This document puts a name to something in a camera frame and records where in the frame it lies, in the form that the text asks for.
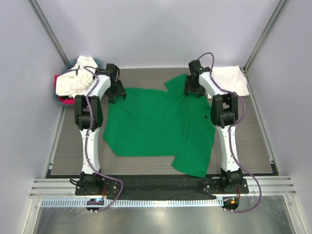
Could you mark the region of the green t shirt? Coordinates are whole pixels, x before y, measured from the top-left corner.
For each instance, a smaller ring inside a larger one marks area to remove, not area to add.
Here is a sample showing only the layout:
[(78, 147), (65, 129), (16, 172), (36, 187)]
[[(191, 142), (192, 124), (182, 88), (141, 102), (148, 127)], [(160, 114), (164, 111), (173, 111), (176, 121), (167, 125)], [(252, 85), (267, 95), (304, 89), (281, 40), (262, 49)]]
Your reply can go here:
[(206, 97), (185, 94), (186, 75), (166, 90), (127, 88), (109, 104), (103, 139), (116, 156), (173, 156), (172, 167), (204, 177), (215, 138)]

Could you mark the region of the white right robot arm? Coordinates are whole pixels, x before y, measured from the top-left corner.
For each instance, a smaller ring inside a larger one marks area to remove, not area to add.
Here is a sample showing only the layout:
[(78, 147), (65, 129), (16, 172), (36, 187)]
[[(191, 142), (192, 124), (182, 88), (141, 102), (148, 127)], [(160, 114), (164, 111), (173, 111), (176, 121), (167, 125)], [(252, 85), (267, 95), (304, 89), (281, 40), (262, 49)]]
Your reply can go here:
[(184, 93), (193, 92), (199, 97), (208, 93), (212, 98), (210, 119), (217, 130), (222, 155), (219, 186), (226, 193), (238, 193), (243, 183), (235, 142), (238, 96), (223, 88), (214, 77), (212, 68), (203, 67), (199, 59), (192, 60), (188, 66), (190, 74), (186, 77)]

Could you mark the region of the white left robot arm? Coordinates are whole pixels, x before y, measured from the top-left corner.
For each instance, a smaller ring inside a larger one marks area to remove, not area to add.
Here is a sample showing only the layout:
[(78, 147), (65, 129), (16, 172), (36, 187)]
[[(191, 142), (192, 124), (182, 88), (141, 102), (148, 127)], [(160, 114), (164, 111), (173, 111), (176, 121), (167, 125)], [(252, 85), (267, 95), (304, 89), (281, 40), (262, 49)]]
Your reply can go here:
[(76, 187), (92, 194), (100, 194), (104, 189), (103, 176), (98, 158), (98, 137), (103, 124), (101, 99), (106, 96), (110, 103), (116, 98), (126, 98), (126, 91), (119, 80), (120, 69), (113, 63), (106, 68), (84, 66), (94, 81), (82, 95), (74, 98), (74, 117), (83, 147), (83, 165)]

